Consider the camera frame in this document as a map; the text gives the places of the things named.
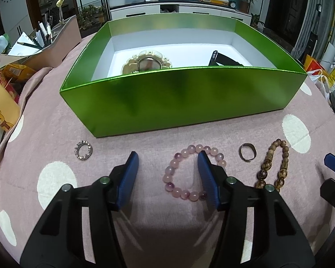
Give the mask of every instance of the pink beaded bracelet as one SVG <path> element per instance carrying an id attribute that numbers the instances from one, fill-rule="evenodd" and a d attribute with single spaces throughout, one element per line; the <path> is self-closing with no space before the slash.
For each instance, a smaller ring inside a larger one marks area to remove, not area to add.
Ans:
<path id="1" fill-rule="evenodd" d="M 207 193 L 205 191 L 197 192 L 197 191 L 188 191 L 182 190 L 181 188 L 175 187 L 172 183 L 172 176 L 175 173 L 175 169 L 179 167 L 179 162 L 181 162 L 184 158 L 187 158 L 190 154 L 200 153 L 202 150 L 206 152 L 206 154 L 210 154 L 214 156 L 217 161 L 218 166 L 226 167 L 227 163 L 223 160 L 224 156 L 222 153 L 218 153 L 218 149 L 209 146 L 203 147 L 201 144 L 197 145 L 189 145 L 187 149 L 182 149 L 181 152 L 178 152 L 174 155 L 174 159 L 170 161 L 170 165 L 165 169 L 165 175 L 163 177 L 163 182 L 165 182 L 165 190 L 172 193 L 174 198 L 181 197 L 182 199 L 190 199 L 191 201 L 205 200 L 207 198 Z"/>

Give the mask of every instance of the brown patterned bead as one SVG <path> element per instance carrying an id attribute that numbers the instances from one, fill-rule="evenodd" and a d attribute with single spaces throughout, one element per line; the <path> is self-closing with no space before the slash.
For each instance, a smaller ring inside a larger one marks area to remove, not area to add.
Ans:
<path id="1" fill-rule="evenodd" d="M 266 171 L 268 171 L 271 167 L 272 167 L 272 161 L 270 160 L 265 160 L 261 165 L 261 168 Z"/>
<path id="2" fill-rule="evenodd" d="M 288 169 L 288 162 L 281 162 L 281 169 Z"/>
<path id="3" fill-rule="evenodd" d="M 288 175 L 288 171 L 286 169 L 281 169 L 279 172 L 278 172 L 278 177 L 279 178 L 282 178 L 282 179 L 285 179 Z"/>
<path id="4" fill-rule="evenodd" d="M 265 171 L 265 170 L 260 170 L 260 171 L 257 173 L 257 178 L 258 178 L 259 180 L 264 180 L 264 179 L 267 178 L 267 176 L 268 176 L 268 172 Z"/>
<path id="5" fill-rule="evenodd" d="M 273 155 L 271 155 L 271 154 L 267 154 L 267 155 L 265 156 L 265 160 L 264 160 L 264 161 L 266 161 L 266 160 L 269 160 L 270 162 L 272 162 L 272 160 L 273 160 Z"/>
<path id="6" fill-rule="evenodd" d="M 274 186 L 279 187 L 279 188 L 282 188 L 283 185 L 284 185 L 284 179 L 283 178 L 278 178 L 274 183 Z"/>
<path id="7" fill-rule="evenodd" d="M 256 184 L 254 185 L 255 188 L 259 188 L 262 189 L 263 187 L 265 187 L 266 183 L 264 180 L 258 180 L 256 182 Z"/>

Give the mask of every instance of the alarm clock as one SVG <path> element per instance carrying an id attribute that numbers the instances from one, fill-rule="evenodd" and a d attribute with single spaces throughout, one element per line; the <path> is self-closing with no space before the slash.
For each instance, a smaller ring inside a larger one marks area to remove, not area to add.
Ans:
<path id="1" fill-rule="evenodd" d="M 236 2 L 235 1 L 230 1 L 230 7 L 233 9 L 236 9 Z"/>

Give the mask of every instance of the screw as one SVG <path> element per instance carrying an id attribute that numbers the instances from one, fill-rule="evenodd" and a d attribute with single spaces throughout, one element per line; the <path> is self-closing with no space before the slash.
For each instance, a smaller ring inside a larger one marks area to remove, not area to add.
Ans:
<path id="1" fill-rule="evenodd" d="M 237 179 L 235 179 L 233 176 L 229 176 L 227 177 L 226 181 L 229 184 L 235 184 L 237 182 Z"/>
<path id="2" fill-rule="evenodd" d="M 110 178 L 108 176 L 103 176 L 99 181 L 101 184 L 108 184 L 110 182 Z"/>
<path id="3" fill-rule="evenodd" d="M 71 185 L 70 184 L 64 184 L 62 187 L 61 187 L 61 189 L 63 190 L 63 191 L 69 191 L 70 189 L 71 189 Z"/>
<path id="4" fill-rule="evenodd" d="M 269 191 L 269 192 L 274 191 L 274 186 L 271 185 L 271 184 L 267 184 L 264 188 L 265 188 L 267 191 Z"/>

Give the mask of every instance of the white polka dot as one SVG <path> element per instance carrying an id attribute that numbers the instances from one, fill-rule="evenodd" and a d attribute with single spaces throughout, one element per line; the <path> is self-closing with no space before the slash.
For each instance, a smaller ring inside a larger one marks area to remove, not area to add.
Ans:
<path id="1" fill-rule="evenodd" d="M 244 240 L 241 263 L 251 260 L 252 242 Z"/>
<path id="2" fill-rule="evenodd" d="M 283 118 L 283 131 L 291 147 L 299 152 L 306 153 L 310 149 L 311 138 L 304 123 L 294 115 L 286 115 Z"/>
<path id="3" fill-rule="evenodd" d="M 329 237 L 330 234 L 330 227 L 329 224 L 323 225 L 322 229 L 317 234 L 311 248 L 314 253 L 314 255 L 319 251 L 319 249 L 322 247 L 326 239 Z"/>
<path id="4" fill-rule="evenodd" d="M 9 215 L 4 210 L 0 212 L 0 228 L 4 233 L 7 241 L 16 247 L 16 237 L 13 233 L 13 228 L 11 227 L 11 221 Z"/>
<path id="5" fill-rule="evenodd" d="M 37 182 L 38 200 L 45 209 L 62 185 L 70 183 L 77 187 L 76 177 L 70 167 L 61 161 L 47 164 Z"/>
<path id="6" fill-rule="evenodd" d="M 20 134 L 21 129 L 22 129 L 22 125 L 23 125 L 23 114 L 22 114 L 18 124 L 16 125 L 15 130 L 11 134 L 9 142 L 12 142 L 13 140 L 15 140 L 16 137 Z"/>
<path id="7" fill-rule="evenodd" d="M 308 96 L 312 95 L 312 92 L 310 90 L 310 88 L 308 87 L 308 85 L 306 83 L 303 83 L 300 87 L 300 90 L 304 93 L 306 93 Z"/>

